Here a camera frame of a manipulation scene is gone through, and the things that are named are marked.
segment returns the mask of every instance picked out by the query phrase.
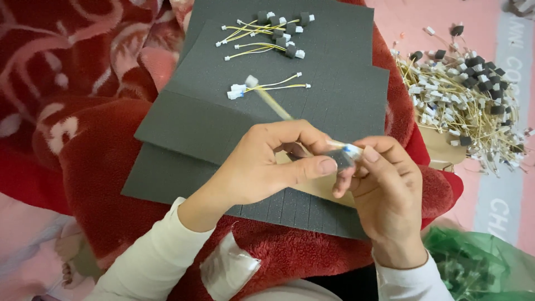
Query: white sleeve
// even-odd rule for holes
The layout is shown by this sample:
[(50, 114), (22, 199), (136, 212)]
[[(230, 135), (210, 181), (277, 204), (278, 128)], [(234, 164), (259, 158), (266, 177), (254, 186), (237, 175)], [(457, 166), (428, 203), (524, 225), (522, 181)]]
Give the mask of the white sleeve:
[(98, 280), (85, 301), (166, 300), (213, 229), (193, 232), (180, 222), (178, 198), (165, 217), (138, 238)]
[(429, 252), (427, 262), (415, 269), (397, 270), (375, 265), (380, 301), (453, 301)]

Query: red fabric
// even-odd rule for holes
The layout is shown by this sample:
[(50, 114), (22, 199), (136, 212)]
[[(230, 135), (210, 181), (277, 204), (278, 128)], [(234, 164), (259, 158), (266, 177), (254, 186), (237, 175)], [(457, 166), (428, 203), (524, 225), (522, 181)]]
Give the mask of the red fabric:
[[(176, 60), (191, 7), (188, 0), (174, 1), (172, 9), (156, 0), (0, 3), (0, 137), (5, 136), (0, 138), (0, 191), (31, 205), (70, 210), (103, 268), (169, 209), (122, 196), (120, 190), (141, 147), (133, 133), (157, 96), (155, 81), (161, 87), (169, 79), (169, 70), (158, 74), (149, 64)], [(150, 58), (161, 51), (170, 55)], [(390, 70), (385, 133), (420, 164), (426, 226), (453, 206), (462, 183), (454, 174), (426, 166), (429, 155), (407, 91), (376, 27), (373, 64)], [(237, 243), (262, 260), (236, 298), (371, 262), (370, 245), (363, 241), (225, 216), (177, 285), (181, 295), (175, 290), (170, 299), (210, 299), (198, 263), (235, 221), (240, 221), (233, 228)]]

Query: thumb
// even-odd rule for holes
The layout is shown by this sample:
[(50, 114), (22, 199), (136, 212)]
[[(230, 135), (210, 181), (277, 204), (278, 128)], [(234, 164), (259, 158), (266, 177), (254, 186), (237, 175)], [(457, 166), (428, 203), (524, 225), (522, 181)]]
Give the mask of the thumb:
[(385, 192), (396, 194), (403, 191), (405, 184), (395, 166), (379, 154), (373, 147), (366, 146), (361, 164), (377, 179)]
[(333, 174), (337, 171), (336, 161), (328, 156), (305, 157), (294, 162), (275, 165), (276, 173), (282, 184), (289, 187), (310, 179)]

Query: fingernail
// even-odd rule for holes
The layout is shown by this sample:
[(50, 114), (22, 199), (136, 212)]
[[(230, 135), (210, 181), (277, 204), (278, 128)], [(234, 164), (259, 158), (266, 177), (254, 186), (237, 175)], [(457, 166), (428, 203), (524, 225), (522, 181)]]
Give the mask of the fingernail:
[(377, 161), (380, 156), (379, 153), (369, 145), (366, 145), (366, 147), (364, 148), (364, 153), (362, 155), (370, 163), (374, 163), (375, 161)]
[(338, 169), (338, 166), (336, 164), (336, 161), (333, 159), (324, 159), (318, 164), (319, 174), (320, 175), (330, 175)]

